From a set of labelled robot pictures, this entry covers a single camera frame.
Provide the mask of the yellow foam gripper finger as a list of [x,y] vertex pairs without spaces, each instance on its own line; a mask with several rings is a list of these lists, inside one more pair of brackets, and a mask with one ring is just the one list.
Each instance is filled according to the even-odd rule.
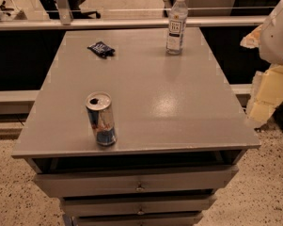
[[253,77],[245,123],[260,128],[282,103],[283,65],[272,64],[266,72],[256,72]]
[[260,32],[262,25],[257,26],[249,34],[242,38],[240,45],[244,48],[254,49],[260,45]]

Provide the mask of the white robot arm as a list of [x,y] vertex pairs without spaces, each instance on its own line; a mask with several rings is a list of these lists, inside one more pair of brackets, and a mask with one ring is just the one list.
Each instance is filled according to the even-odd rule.
[[252,128],[260,128],[283,103],[283,0],[263,24],[243,37],[240,45],[258,48],[259,57],[270,63],[264,73],[255,73],[245,110],[246,123]]

